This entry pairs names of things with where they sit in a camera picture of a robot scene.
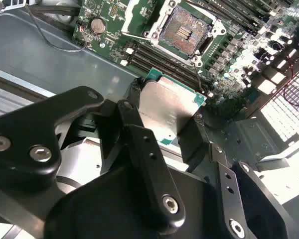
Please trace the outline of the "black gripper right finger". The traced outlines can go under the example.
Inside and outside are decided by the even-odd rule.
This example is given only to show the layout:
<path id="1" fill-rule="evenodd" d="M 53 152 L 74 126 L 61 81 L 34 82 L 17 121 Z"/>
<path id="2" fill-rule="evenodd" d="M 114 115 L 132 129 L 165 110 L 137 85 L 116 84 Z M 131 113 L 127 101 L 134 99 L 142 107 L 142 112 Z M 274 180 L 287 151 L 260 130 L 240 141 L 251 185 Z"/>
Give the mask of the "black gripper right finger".
<path id="1" fill-rule="evenodd" d="M 289 215 L 247 164 L 229 164 L 194 115 L 177 135 L 189 168 L 177 174 L 182 239 L 287 239 Z"/>

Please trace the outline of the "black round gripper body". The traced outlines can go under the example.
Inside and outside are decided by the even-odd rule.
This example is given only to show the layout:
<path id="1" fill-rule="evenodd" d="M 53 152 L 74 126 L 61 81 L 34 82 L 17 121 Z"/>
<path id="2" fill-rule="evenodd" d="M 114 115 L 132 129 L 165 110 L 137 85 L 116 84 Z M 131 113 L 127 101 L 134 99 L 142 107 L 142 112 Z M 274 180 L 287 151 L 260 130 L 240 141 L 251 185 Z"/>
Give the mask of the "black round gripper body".
<path id="1" fill-rule="evenodd" d="M 172 239 L 222 239 L 216 195 L 204 181 L 170 169 L 186 210 Z M 143 186 L 129 165 L 62 198 L 46 219 L 46 239 L 160 239 Z"/>

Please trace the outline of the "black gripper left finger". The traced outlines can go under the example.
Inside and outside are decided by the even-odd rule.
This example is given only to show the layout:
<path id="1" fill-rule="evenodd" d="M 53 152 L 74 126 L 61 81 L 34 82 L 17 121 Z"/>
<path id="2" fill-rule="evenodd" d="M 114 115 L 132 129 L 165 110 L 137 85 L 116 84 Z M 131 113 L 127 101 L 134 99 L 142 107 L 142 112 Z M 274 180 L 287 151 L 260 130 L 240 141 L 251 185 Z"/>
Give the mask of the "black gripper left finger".
<path id="1" fill-rule="evenodd" d="M 155 229 L 180 228 L 184 204 L 137 108 L 126 100 L 105 101 L 84 86 L 0 116 L 0 137 L 7 139 L 0 143 L 0 187 L 27 195 L 47 190 L 62 162 L 62 134 L 56 128 L 86 113 L 97 121 L 102 155 L 110 165 L 106 173 L 131 166 L 149 201 L 147 213 L 157 221 Z"/>

